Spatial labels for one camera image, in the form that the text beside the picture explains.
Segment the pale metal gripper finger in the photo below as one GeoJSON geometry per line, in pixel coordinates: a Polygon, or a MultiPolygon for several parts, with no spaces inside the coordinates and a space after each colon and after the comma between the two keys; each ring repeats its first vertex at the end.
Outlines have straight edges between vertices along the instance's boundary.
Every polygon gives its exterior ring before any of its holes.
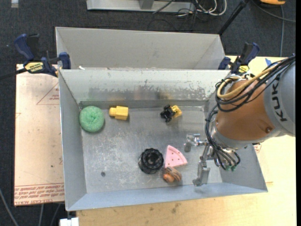
{"type": "Polygon", "coordinates": [[[206,162],[200,161],[198,163],[198,176],[192,182],[194,186],[202,186],[208,183],[208,177],[210,173],[210,168],[207,166],[206,162]]]}
{"type": "Polygon", "coordinates": [[[190,152],[192,147],[206,146],[207,140],[201,140],[200,134],[187,134],[186,143],[184,144],[184,151],[190,152]]]}

